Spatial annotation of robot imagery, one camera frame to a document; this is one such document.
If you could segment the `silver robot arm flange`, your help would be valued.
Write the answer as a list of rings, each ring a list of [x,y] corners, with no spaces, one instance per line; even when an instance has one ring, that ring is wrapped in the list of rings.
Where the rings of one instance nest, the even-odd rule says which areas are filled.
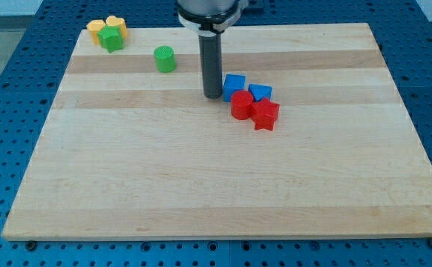
[[[248,6],[248,0],[177,0],[177,13],[184,27],[213,37],[234,25]]]

